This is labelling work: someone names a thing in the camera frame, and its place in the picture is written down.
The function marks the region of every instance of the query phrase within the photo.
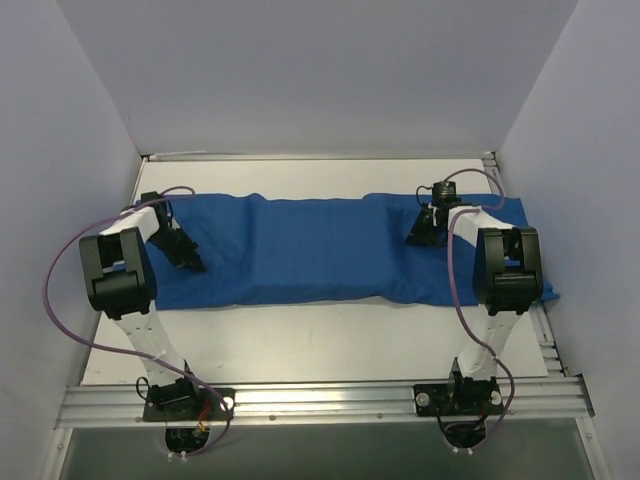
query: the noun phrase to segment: purple hose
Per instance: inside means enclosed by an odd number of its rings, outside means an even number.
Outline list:
[[[167,190],[165,190],[164,192],[162,192],[161,194],[164,195],[167,192],[171,192],[174,190],[178,190],[178,189],[186,189],[189,190],[190,192],[192,192],[192,195],[195,194],[195,191],[191,188],[191,187],[183,187],[183,186],[179,186],[179,187],[172,187],[169,188]],[[190,199],[192,198],[192,195],[189,196],[178,196],[178,197],[173,197],[171,198],[171,201],[176,201],[176,200],[185,200],[185,199]],[[51,321],[53,322],[53,324],[58,328],[58,330],[60,330],[62,333],[64,333],[67,337],[71,338],[72,340],[75,340],[76,342],[82,344],[82,345],[86,345],[87,347],[90,348],[95,348],[97,350],[103,350],[105,352],[111,352],[111,353],[119,353],[122,355],[131,355],[134,357],[140,357],[140,358],[145,358],[147,360],[151,360],[152,362],[157,363],[158,365],[160,365],[163,368],[166,368],[167,370],[171,370],[174,373],[177,373],[178,375],[184,376],[185,378],[188,378],[189,380],[191,380],[192,382],[197,383],[198,385],[202,386],[203,388],[205,388],[208,392],[210,392],[219,402],[220,405],[222,406],[222,408],[224,409],[226,415],[227,415],[227,420],[226,420],[226,424],[224,429],[222,430],[222,432],[213,440],[208,441],[201,449],[196,450],[195,452],[192,452],[190,454],[187,454],[187,456],[192,456],[195,454],[200,454],[203,453],[205,450],[210,449],[211,447],[213,447],[215,444],[219,443],[220,440],[222,440],[222,438],[226,435],[226,433],[229,431],[229,427],[231,425],[231,411],[229,410],[229,407],[227,406],[226,402],[224,401],[222,395],[220,395],[213,387],[211,387],[209,384],[207,384],[206,382],[204,382],[203,380],[200,380],[198,377],[196,377],[195,375],[186,372],[184,370],[181,370],[179,368],[174,367],[173,365],[170,365],[169,363],[154,357],[153,355],[150,355],[148,353],[145,352],[137,352],[135,350],[129,350],[126,348],[117,348],[117,347],[110,347],[108,345],[101,345],[99,343],[95,343],[92,342],[91,340],[87,340],[85,338],[82,338],[79,335],[76,335],[74,332],[72,332],[71,330],[69,330],[56,316],[55,312],[53,311],[53,308],[51,307],[51,301],[49,300],[49,283],[51,281],[51,274],[53,273],[53,269],[55,268],[56,264],[58,263],[58,260],[60,260],[60,257],[62,256],[62,254],[76,241],[78,240],[82,235],[84,235],[85,233],[100,227],[102,225],[106,225],[106,224],[113,224],[115,221],[117,220],[121,220],[123,218],[126,218],[128,216],[130,216],[131,214],[133,214],[134,212],[141,210],[142,208],[151,206],[151,205],[157,205],[160,203],[164,203],[169,201],[168,198],[162,198],[162,199],[158,199],[158,200],[152,200],[146,203],[142,203],[140,205],[137,205],[136,207],[134,207],[131,210],[128,210],[126,212],[124,212],[123,214],[117,216],[117,217],[111,217],[111,218],[107,218],[104,220],[100,220],[98,222],[94,222],[91,225],[83,228],[82,230],[80,230],[78,233],[76,233],[75,235],[73,235],[73,237],[56,253],[53,262],[51,262],[51,266],[48,268],[47,273],[44,277],[44,282],[42,283],[42,304],[44,305],[44,309],[47,312],[47,315],[49,316],[49,318],[51,319]]]
[[[490,175],[483,170],[480,170],[478,168],[464,168],[462,170],[458,170],[457,172],[454,172],[451,175],[449,175],[447,178],[445,178],[445,181],[448,181],[449,179],[455,177],[456,175],[460,173],[465,173],[465,172],[481,173],[482,175],[486,176],[489,180],[491,180],[496,185],[496,187],[498,187],[498,191],[500,192],[500,203],[496,206],[483,205],[482,208],[485,208],[487,210],[499,210],[504,206],[505,194],[504,194],[504,189],[502,188],[502,185],[500,185],[500,182],[498,182],[498,180],[493,175]],[[486,444],[498,432],[498,429],[502,425],[502,422],[504,421],[504,418],[506,417],[507,412],[509,411],[509,407],[511,406],[511,403],[513,402],[513,397],[515,396],[515,393],[516,393],[516,382],[515,382],[515,379],[513,378],[513,374],[511,373],[511,371],[502,362],[502,360],[497,358],[496,352],[491,347],[491,345],[483,342],[476,336],[475,333],[473,333],[473,330],[471,330],[471,327],[469,327],[469,324],[467,323],[467,320],[464,318],[464,314],[462,313],[462,305],[460,304],[460,298],[458,297],[458,288],[456,287],[456,277],[453,270],[453,237],[454,237],[453,232],[458,219],[462,215],[465,215],[467,213],[477,213],[477,209],[467,208],[465,210],[458,211],[451,219],[451,222],[449,223],[449,231],[447,233],[447,272],[449,274],[449,288],[451,289],[451,298],[453,299],[453,306],[456,309],[458,319],[460,320],[460,324],[462,325],[462,328],[464,329],[464,331],[467,333],[467,335],[469,335],[469,338],[471,338],[471,340],[473,340],[476,344],[480,345],[481,347],[485,348],[491,354],[491,356],[496,361],[496,364],[498,364],[500,368],[502,368],[502,370],[504,370],[504,372],[507,374],[507,378],[509,379],[509,386],[511,388],[511,391],[509,392],[509,397],[507,397],[507,401],[504,404],[504,410],[496,420],[495,425],[491,428],[491,430],[489,430],[489,433],[487,434],[487,436],[483,438],[480,442],[478,442],[477,445],[474,446],[474,449],[475,449]]]

